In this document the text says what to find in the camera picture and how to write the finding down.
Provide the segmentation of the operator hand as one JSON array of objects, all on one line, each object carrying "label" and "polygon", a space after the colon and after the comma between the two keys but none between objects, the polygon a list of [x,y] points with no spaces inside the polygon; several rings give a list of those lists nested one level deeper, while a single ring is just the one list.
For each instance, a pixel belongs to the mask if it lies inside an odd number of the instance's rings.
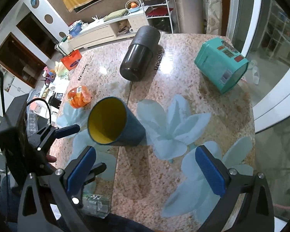
[{"label": "operator hand", "polygon": [[46,159],[49,163],[55,163],[57,161],[57,158],[54,156],[51,156],[49,154],[46,155]]}]

